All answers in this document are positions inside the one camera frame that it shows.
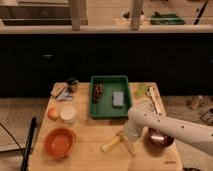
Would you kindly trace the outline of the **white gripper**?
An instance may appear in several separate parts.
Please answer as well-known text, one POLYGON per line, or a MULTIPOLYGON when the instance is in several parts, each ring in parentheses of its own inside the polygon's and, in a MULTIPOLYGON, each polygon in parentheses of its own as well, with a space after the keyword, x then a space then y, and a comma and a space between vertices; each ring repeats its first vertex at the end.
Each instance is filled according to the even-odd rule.
POLYGON ((128 150, 132 156, 136 156, 139 152, 140 142, 137 141, 141 138, 143 128, 133 122, 128 120, 123 127, 123 132, 125 136, 130 140, 127 144, 128 150))

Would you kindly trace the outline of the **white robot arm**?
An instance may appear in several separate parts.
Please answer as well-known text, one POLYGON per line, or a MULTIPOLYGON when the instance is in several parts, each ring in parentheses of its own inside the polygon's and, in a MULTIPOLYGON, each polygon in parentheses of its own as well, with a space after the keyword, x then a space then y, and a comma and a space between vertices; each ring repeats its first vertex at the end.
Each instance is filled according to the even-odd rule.
POLYGON ((158 115, 147 100, 129 108, 123 132, 130 141, 136 141, 144 127, 160 131, 213 156, 213 127, 158 115))

